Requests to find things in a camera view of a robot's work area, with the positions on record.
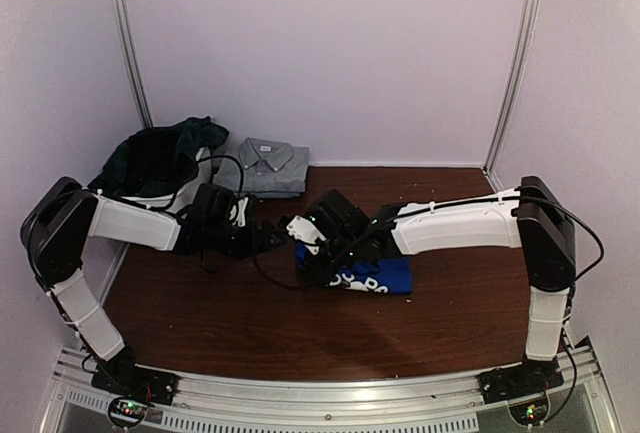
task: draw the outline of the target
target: metal frame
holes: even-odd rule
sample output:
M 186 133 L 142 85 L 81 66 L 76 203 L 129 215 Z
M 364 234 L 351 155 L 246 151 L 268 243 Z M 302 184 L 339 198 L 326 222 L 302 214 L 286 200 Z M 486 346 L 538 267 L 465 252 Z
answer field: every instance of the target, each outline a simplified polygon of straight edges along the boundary
M 63 348 L 39 433 L 57 431 L 65 403 L 102 412 L 113 397 L 91 387 L 91 375 L 81 368 L 85 354 Z M 598 431 L 619 432 L 592 348 L 578 348 L 573 357 L 578 365 L 578 384 L 585 384 L 589 391 Z M 568 389 L 573 378 L 566 354 L 558 358 L 567 381 L 551 392 Z M 89 361 L 86 366 L 91 369 L 94 364 Z M 458 422 L 458 429 L 450 431 L 477 431 L 476 413 L 506 405 L 483 404 L 476 379 L 479 372 L 349 382 L 254 381 L 175 372 L 179 383 L 173 406 L 154 408 L 145 423 L 177 432 L 353 433 L 430 431 L 429 425 L 434 428 L 431 431 L 438 431 L 435 425 Z
M 126 0 L 113 0 L 113 5 L 116 12 L 116 23 L 120 34 L 120 43 L 122 45 L 125 68 L 127 70 L 129 82 L 131 83 L 131 91 L 133 92 L 138 116 L 140 117 L 140 122 L 144 128 L 151 128 L 153 126 L 153 120 L 151 119 L 151 113 L 149 112 L 149 104 L 147 103 L 147 97 L 144 92 L 144 86 L 140 76 L 140 67 L 138 65 L 138 59 L 133 45 L 133 35 L 131 33 L 131 25 L 129 23 L 127 2 Z
M 520 18 L 520 28 L 518 30 L 518 38 L 516 40 L 513 61 L 511 63 L 511 71 L 509 72 L 507 86 L 505 88 L 504 97 L 502 98 L 498 124 L 496 125 L 491 146 L 489 147 L 487 160 L 483 167 L 483 171 L 492 186 L 494 183 L 499 183 L 499 180 L 495 177 L 493 169 L 504 142 L 507 126 L 518 94 L 518 87 L 520 86 L 520 80 L 522 79 L 522 73 L 524 71 L 529 43 L 531 41 L 531 36 L 536 22 L 539 3 L 540 0 L 524 0 L 522 5 L 522 17 Z

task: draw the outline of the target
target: gray shirt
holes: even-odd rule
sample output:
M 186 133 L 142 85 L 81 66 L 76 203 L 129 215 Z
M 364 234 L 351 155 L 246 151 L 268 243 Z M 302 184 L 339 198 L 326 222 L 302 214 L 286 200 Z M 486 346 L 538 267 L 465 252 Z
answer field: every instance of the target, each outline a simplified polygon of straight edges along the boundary
M 247 138 L 228 154 L 237 158 L 244 168 L 245 193 L 253 193 L 259 198 L 290 198 L 306 189 L 309 148 L 305 146 Z M 236 164 L 222 160 L 213 182 L 236 191 L 239 181 Z

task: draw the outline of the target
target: lavender wall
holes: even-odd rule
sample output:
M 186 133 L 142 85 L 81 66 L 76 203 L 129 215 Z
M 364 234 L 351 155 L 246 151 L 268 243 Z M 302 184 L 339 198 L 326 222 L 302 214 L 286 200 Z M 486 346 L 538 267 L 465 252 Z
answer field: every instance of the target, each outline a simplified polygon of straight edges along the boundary
M 110 0 L 0 0 L 0 431 L 30 432 L 63 341 L 18 240 L 62 175 L 91 179 L 138 120 Z M 88 245 L 99 289 L 113 244 Z
M 158 124 L 212 115 L 321 164 L 480 165 L 522 0 L 128 0 Z
M 545 179 L 601 235 L 571 320 L 594 342 L 624 431 L 640 402 L 640 0 L 541 0 L 497 172 Z M 597 249 L 583 235 L 581 263 Z

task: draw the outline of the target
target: wooden table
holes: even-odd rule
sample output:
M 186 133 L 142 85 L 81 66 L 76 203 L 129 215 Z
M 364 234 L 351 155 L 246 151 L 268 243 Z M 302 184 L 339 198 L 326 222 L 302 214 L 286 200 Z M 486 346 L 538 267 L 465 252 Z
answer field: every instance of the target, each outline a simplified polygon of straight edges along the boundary
M 308 193 L 265 201 L 262 217 L 302 213 L 330 188 L 368 214 L 385 203 L 491 193 L 480 170 L 311 168 Z M 355 380 L 449 373 L 522 358 L 529 289 L 521 250 L 467 248 L 411 258 L 414 292 L 287 291 L 252 261 L 132 246 L 106 310 L 139 362 L 265 380 Z M 295 282 L 293 245 L 261 257 Z

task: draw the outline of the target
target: blue cloth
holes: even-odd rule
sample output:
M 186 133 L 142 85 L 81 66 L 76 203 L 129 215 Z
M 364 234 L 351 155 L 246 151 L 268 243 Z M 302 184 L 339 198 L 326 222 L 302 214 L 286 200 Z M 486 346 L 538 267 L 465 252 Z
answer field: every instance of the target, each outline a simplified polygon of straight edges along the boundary
M 296 247 L 296 264 L 304 268 L 304 259 L 310 255 L 304 245 Z M 413 280 L 409 258 L 397 260 L 380 260 L 376 267 L 361 261 L 352 268 L 342 268 L 327 286 L 345 288 L 347 290 L 367 291 L 374 293 L 390 293 L 406 295 L 413 291 Z

